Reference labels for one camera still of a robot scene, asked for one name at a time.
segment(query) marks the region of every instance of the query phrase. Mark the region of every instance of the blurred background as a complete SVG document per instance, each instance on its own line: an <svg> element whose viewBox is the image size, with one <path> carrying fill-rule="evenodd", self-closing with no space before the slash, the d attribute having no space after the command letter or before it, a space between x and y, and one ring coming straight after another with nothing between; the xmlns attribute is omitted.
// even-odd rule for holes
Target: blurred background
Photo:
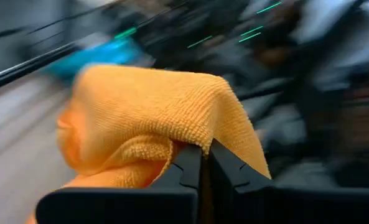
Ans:
<svg viewBox="0 0 369 224"><path fill-rule="evenodd" d="M92 63L221 76L278 185L369 189L369 0L0 0L0 223L73 176L35 130ZM33 180L37 142L53 161Z"/></svg>

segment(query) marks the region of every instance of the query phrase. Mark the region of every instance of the microfiber towel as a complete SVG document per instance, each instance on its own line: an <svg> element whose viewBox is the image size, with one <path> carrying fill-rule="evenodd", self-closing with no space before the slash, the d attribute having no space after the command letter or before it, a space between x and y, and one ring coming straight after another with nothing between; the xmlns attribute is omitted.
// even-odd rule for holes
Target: microfiber towel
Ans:
<svg viewBox="0 0 369 224"><path fill-rule="evenodd" d="M270 178L245 110L214 75L92 66L77 77L57 124L60 150L79 173L65 187L147 187L183 144L206 157L214 138Z"/></svg>

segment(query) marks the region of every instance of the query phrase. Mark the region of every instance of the green light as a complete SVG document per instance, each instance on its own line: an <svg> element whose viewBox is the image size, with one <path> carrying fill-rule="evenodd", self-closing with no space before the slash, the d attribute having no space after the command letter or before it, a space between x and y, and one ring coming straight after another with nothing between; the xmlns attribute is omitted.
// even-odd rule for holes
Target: green light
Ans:
<svg viewBox="0 0 369 224"><path fill-rule="evenodd" d="M241 35L246 35L246 34L252 33L253 31L258 30L258 29L261 29L261 28L263 28L263 26L259 26L258 28L255 28L255 29L253 29L253 30L251 30L251 31L248 31L248 32L246 32L246 33L243 33L243 34L241 34Z"/></svg>
<svg viewBox="0 0 369 224"><path fill-rule="evenodd" d="M259 12L257 12L257 14L259 14L259 13L261 13L261 12L264 12L264 11L266 11L266 10L269 10L269 9L271 9L272 7L276 7L276 6L278 6L279 4L281 4L282 2L279 2L279 3L277 3L277 4L273 4L272 6L270 6L270 7L267 7L266 9L262 9L262 10L260 10Z"/></svg>
<svg viewBox="0 0 369 224"><path fill-rule="evenodd" d="M197 43L194 43L194 44L192 44L192 45L189 45L187 48L189 49L189 48L191 48L191 47L193 47L193 46L195 46L195 45L197 45L197 44L199 44L199 43L202 43L202 42L204 42L205 40L208 40L208 39L211 39L213 36L209 36L209 37L207 37L207 38L205 38L205 39L203 39L203 40L200 40L200 41L198 41Z"/></svg>
<svg viewBox="0 0 369 224"><path fill-rule="evenodd" d="M135 27L130 28L130 29L128 29L128 30L126 30L126 31L124 31L124 32L116 35L115 36L115 39L119 39L119 38L122 38L122 37L127 37L129 35L134 34L136 31L137 31L137 29Z"/></svg>
<svg viewBox="0 0 369 224"><path fill-rule="evenodd" d="M240 41L238 41L238 42L240 43L240 42L242 42L242 41L246 41L246 40L248 40L248 39L250 39L250 38L252 38L252 37L255 37L255 36L259 35L259 34L261 34L261 33L259 32L259 33L257 33L257 34L254 34L254 35L250 36L250 37L247 37L247 38L245 38L245 39L242 39L242 40L240 40Z"/></svg>

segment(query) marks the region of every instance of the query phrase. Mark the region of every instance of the blue object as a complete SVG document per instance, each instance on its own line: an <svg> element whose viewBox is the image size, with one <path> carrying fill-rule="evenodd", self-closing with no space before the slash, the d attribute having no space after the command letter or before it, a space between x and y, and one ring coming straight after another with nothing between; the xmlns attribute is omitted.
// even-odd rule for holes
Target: blue object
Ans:
<svg viewBox="0 0 369 224"><path fill-rule="evenodd" d="M45 71L71 85L75 75L86 65L129 65L142 55L129 37L114 39L91 49L81 50L49 65Z"/></svg>

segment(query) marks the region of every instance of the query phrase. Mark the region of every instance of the orange microfiber towel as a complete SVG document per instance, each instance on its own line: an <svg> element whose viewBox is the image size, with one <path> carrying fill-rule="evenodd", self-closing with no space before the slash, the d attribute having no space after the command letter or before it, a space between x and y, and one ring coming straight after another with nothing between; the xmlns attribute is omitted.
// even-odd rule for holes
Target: orange microfiber towel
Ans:
<svg viewBox="0 0 369 224"><path fill-rule="evenodd" d="M245 110L213 75L97 65L76 80L58 143L79 175L64 187L147 187L182 143L205 156L213 138L270 178Z"/></svg>

